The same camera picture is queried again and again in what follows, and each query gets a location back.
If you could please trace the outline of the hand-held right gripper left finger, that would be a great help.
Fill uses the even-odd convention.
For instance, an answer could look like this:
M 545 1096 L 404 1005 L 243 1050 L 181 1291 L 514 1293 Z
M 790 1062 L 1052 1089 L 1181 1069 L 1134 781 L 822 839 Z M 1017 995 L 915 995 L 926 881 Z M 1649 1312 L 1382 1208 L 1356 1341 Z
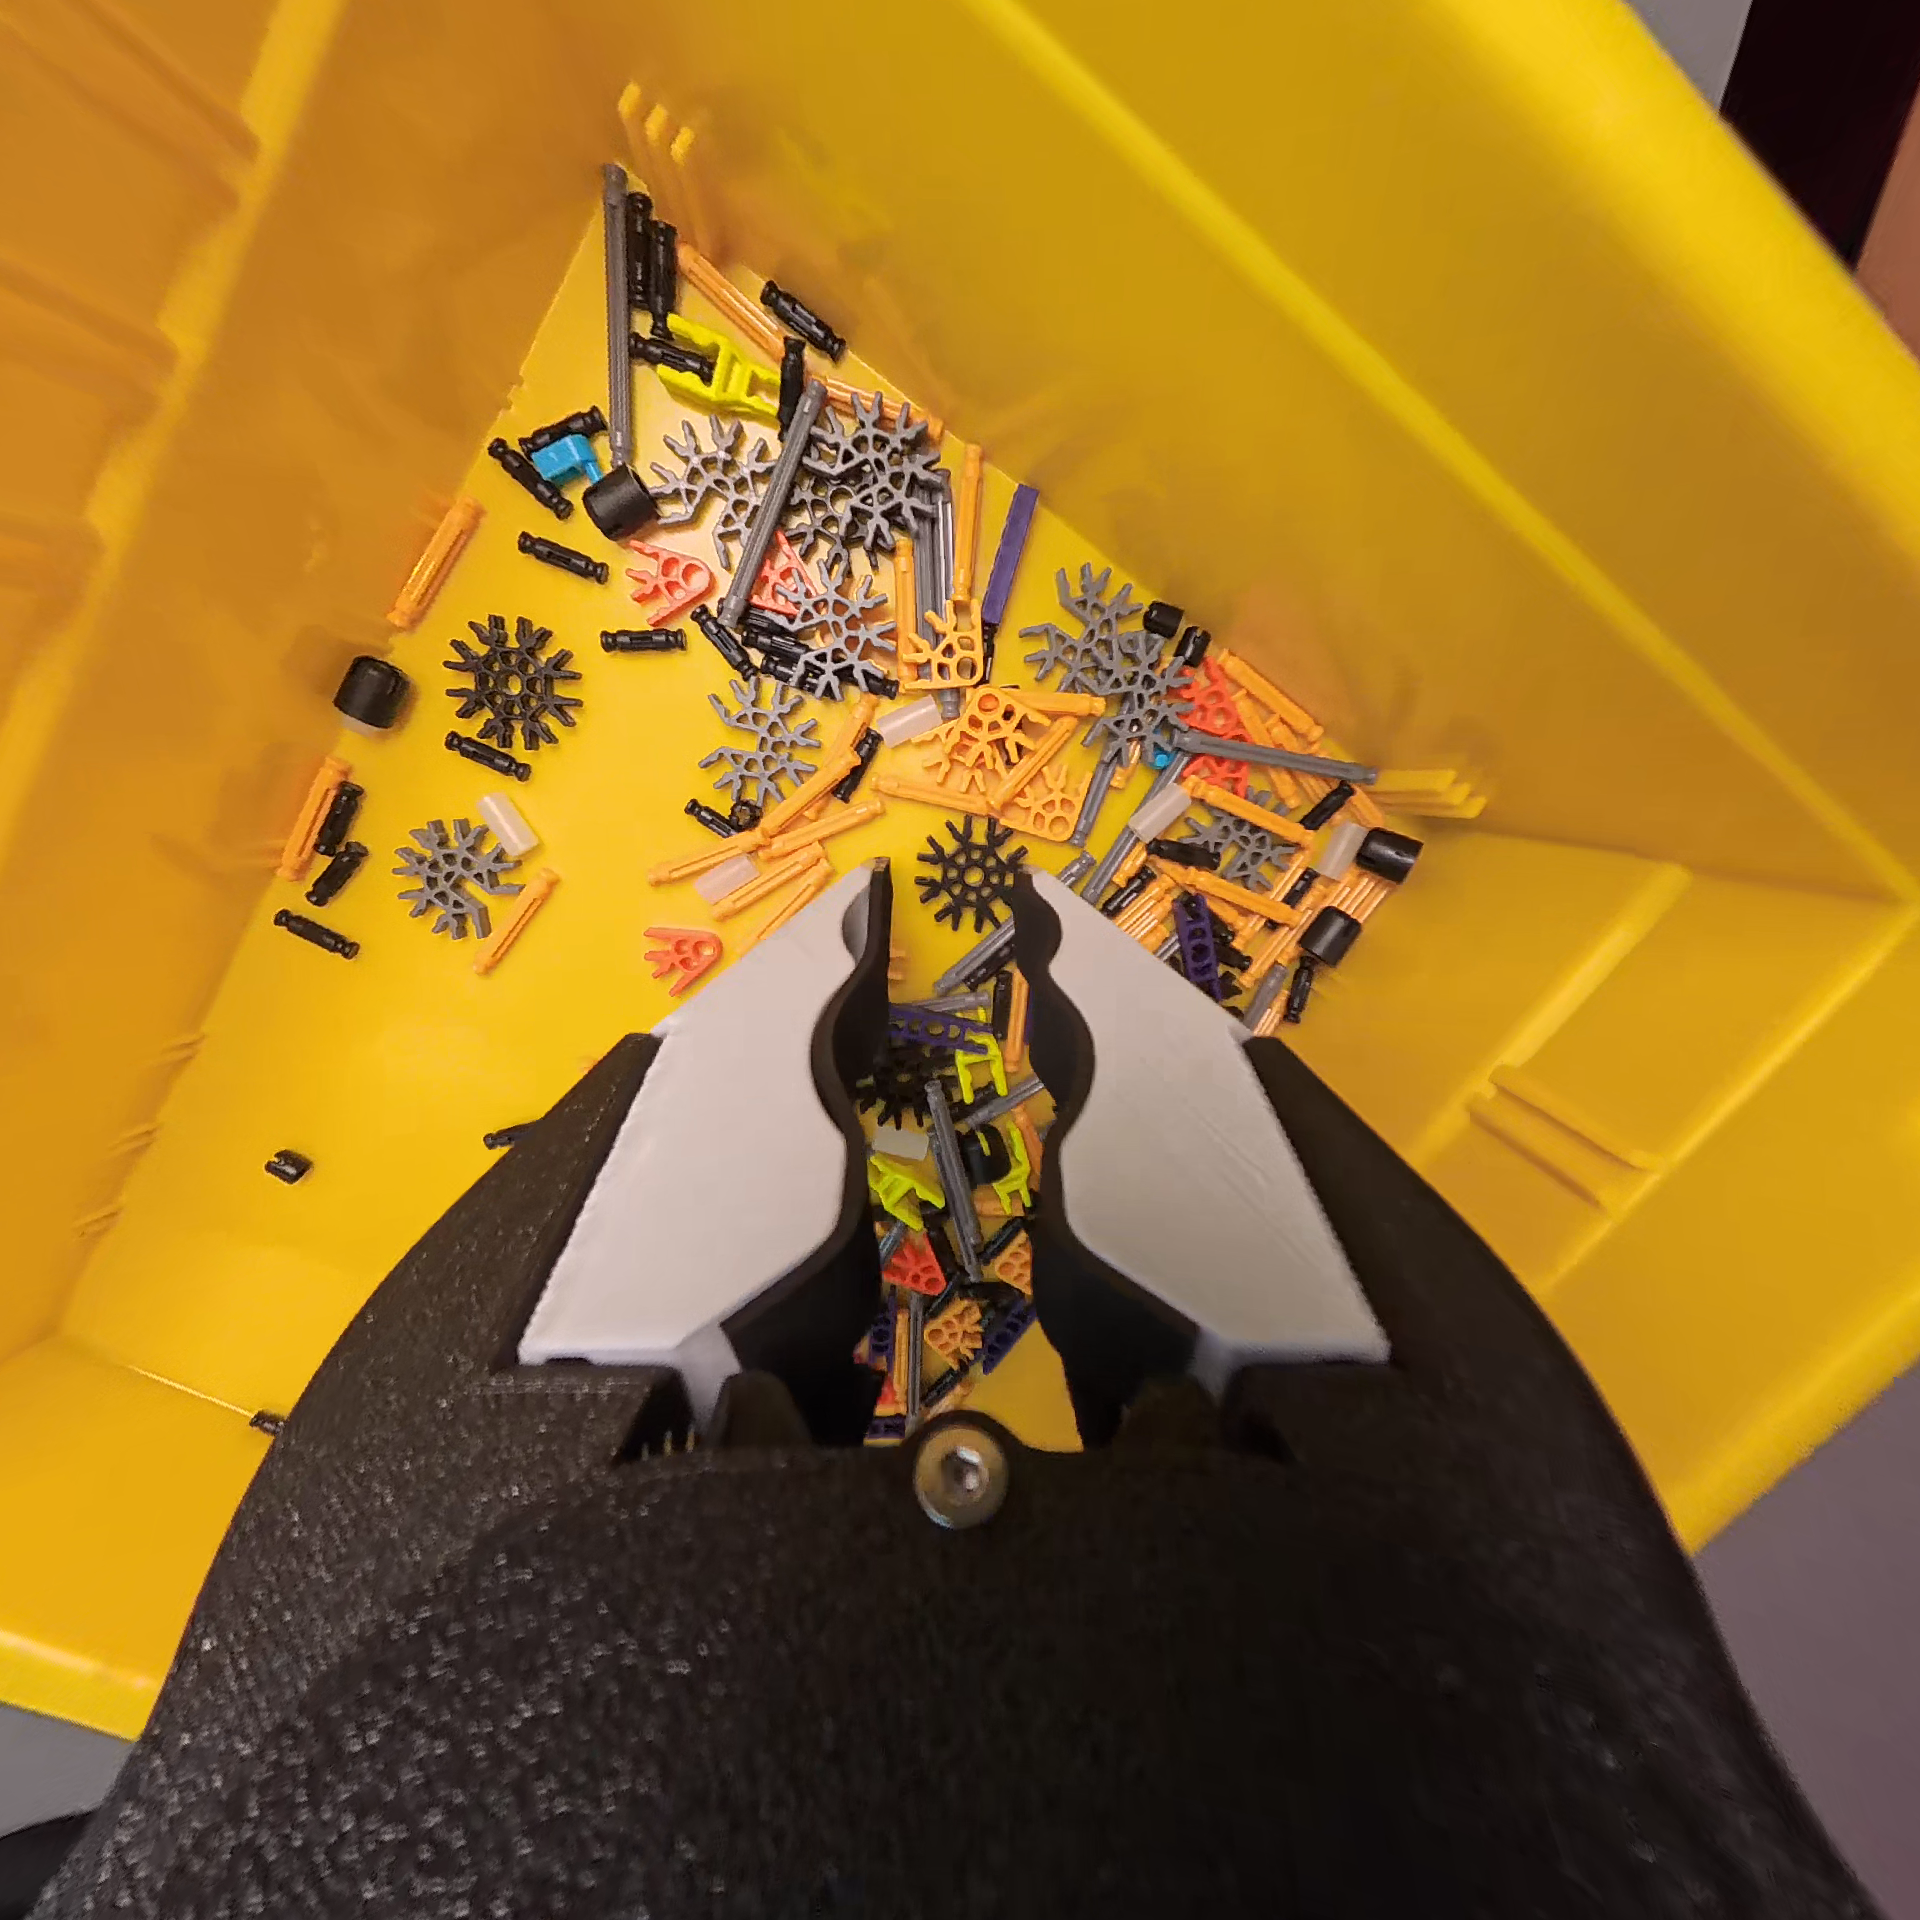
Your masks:
M 888 859 L 828 882 L 638 1039 L 636 1086 L 515 1337 L 515 1381 L 676 1382 L 713 1441 L 747 1376 L 864 1445 L 882 1307 L 856 1085 L 883 1052 Z

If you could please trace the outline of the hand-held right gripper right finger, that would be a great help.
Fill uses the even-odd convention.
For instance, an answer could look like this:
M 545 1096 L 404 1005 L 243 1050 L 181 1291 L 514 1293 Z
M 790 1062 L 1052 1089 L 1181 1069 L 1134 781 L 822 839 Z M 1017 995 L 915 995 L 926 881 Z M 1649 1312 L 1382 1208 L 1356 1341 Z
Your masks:
M 1219 1407 L 1249 1371 L 1386 1364 L 1243 1028 L 1058 876 L 1020 879 L 1012 914 L 1054 1108 L 1032 1298 L 1079 1445 L 1158 1382 Z

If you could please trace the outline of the pile of small construction parts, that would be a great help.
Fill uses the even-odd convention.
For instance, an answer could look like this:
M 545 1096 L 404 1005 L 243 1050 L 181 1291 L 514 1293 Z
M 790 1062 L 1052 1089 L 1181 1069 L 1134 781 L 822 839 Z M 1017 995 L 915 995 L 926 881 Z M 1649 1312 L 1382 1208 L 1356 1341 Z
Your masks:
M 606 263 L 627 271 L 608 316 L 630 325 L 609 409 L 539 425 L 488 456 L 559 518 L 627 526 L 639 625 L 603 629 L 612 660 L 716 659 L 728 685 L 699 761 L 717 805 L 683 818 L 699 848 L 645 873 L 639 961 L 651 1011 L 717 981 L 846 879 L 860 834 L 886 828 L 893 885 L 950 818 L 983 816 L 1029 848 L 1067 850 L 1058 879 L 1251 1032 L 1303 1017 L 1322 973 L 1421 855 L 1392 831 L 1412 781 L 1360 776 L 1318 723 L 1167 603 L 1090 562 L 1058 575 L 1060 614 L 995 634 L 1037 492 L 1016 489 L 976 589 L 982 452 L 943 461 L 937 420 L 823 379 L 809 353 L 846 341 L 765 283 L 757 301 L 679 240 L 619 167 Z M 639 482 L 633 375 L 649 366 L 686 419 Z M 1020 875 L 1034 869 L 1032 859 Z M 891 1443 L 1035 1321 L 1028 1219 L 1044 1142 L 1032 1117 L 1029 988 L 1010 907 L 971 935 L 919 1001 L 893 1003 L 854 1086 L 867 1125 L 880 1262 L 876 1331 L 856 1362 L 878 1381 L 870 1436 Z

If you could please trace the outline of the yellow bin with dark parts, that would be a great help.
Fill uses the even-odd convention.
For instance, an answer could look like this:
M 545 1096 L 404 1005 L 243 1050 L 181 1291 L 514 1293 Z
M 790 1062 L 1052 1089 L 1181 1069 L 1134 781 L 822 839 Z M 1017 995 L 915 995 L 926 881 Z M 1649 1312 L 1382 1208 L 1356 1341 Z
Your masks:
M 619 169 L 1423 855 L 1279 1022 L 1699 1549 L 1915 1358 L 1915 363 L 1625 4 L 4 4 L 4 1706 L 651 1027 L 707 656 L 488 455 Z M 638 482 L 683 420 L 641 365 Z

